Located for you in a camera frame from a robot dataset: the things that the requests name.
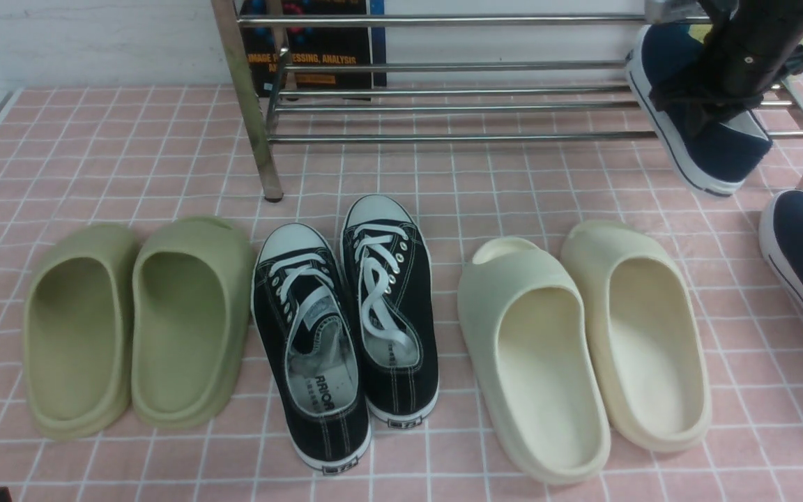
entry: cream slide sandal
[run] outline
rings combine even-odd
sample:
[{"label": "cream slide sandal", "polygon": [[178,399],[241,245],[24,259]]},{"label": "cream slide sandal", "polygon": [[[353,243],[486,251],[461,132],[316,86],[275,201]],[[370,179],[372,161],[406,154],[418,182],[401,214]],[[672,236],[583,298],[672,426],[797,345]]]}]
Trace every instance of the cream slide sandal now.
[{"label": "cream slide sandal", "polygon": [[501,447],[541,482],[595,476],[609,424],[590,367],[583,306],[560,262],[522,238],[484,244],[460,278],[466,347]]},{"label": "cream slide sandal", "polygon": [[711,423],[689,293],[661,245],[619,222],[584,222],[561,261],[586,307],[590,356],[612,425],[659,452],[691,448]]}]

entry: shoe rack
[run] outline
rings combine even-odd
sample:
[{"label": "shoe rack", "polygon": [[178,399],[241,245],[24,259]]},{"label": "shoe rack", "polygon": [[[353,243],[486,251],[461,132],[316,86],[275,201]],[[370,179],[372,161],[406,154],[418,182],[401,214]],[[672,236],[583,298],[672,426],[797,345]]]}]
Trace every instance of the shoe rack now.
[{"label": "shoe rack", "polygon": [[[265,200],[277,202],[284,196],[280,176],[271,155],[272,145],[314,144],[410,144],[410,143],[523,143],[553,141],[611,141],[651,139],[652,130],[643,131],[584,131],[564,134],[282,134],[278,127],[281,114],[490,114],[491,112],[589,112],[598,110],[638,109],[635,101],[555,101],[539,105],[321,105],[318,101],[337,98],[446,98],[447,96],[547,96],[588,95],[630,92],[626,83],[592,86],[540,86],[539,88],[507,89],[370,89],[315,90],[296,89],[294,76],[307,71],[323,73],[452,73],[452,71],[532,71],[532,70],[609,70],[622,69],[625,60],[615,61],[497,61],[496,63],[385,63],[362,66],[301,66],[293,63],[286,44],[288,28],[405,28],[405,26],[577,26],[645,24],[643,14],[519,14],[519,15],[343,15],[343,16],[284,16],[280,0],[267,0],[268,15],[238,16],[234,0],[211,0],[219,26],[227,65],[240,103],[243,121],[250,137],[256,168],[259,171]],[[689,24],[707,24],[705,17],[683,20]],[[271,29],[278,50],[277,73],[268,106],[262,112],[254,91],[252,73],[247,64],[241,31],[255,28]],[[773,99],[765,100],[762,108],[786,109],[799,128],[768,131],[772,139],[803,139],[803,99],[793,91],[788,80],[772,89]],[[803,176],[797,186],[803,190]]]}]

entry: white wall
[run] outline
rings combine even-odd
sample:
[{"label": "white wall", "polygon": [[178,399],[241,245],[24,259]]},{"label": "white wall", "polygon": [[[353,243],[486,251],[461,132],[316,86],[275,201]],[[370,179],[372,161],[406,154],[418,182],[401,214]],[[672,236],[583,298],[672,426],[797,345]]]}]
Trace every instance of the white wall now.
[{"label": "white wall", "polygon": [[[643,0],[386,0],[388,13],[631,13],[642,5]],[[388,56],[390,61],[618,58],[634,30],[390,29]],[[0,0],[0,86],[228,81],[209,0]]]}]

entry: green slide sandal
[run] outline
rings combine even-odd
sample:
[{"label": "green slide sandal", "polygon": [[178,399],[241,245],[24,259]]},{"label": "green slide sandal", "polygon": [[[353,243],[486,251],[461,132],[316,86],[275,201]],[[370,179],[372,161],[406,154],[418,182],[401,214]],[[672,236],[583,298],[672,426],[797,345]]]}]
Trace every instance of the green slide sandal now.
[{"label": "green slide sandal", "polygon": [[246,235],[214,216],[167,225],[141,248],[132,274],[132,400],[144,422],[194,427],[229,402],[253,263]]},{"label": "green slide sandal", "polygon": [[36,429],[76,439],[111,425],[130,402],[132,232],[92,225],[36,266],[24,308],[26,400]]}]

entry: white rubber toe cap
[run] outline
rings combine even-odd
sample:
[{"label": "white rubber toe cap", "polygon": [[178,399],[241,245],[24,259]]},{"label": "white rubber toe cap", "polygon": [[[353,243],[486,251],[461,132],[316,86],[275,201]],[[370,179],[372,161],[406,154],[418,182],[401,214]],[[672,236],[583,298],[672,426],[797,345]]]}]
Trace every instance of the white rubber toe cap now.
[{"label": "white rubber toe cap", "polygon": [[373,220],[395,220],[395,222],[412,222],[411,216],[401,204],[389,197],[373,195],[361,197],[349,210],[346,226],[352,227]]},{"label": "white rubber toe cap", "polygon": [[281,254],[292,253],[300,249],[326,248],[325,238],[315,229],[302,223],[288,223],[271,232],[259,252],[259,261],[271,260]]}]

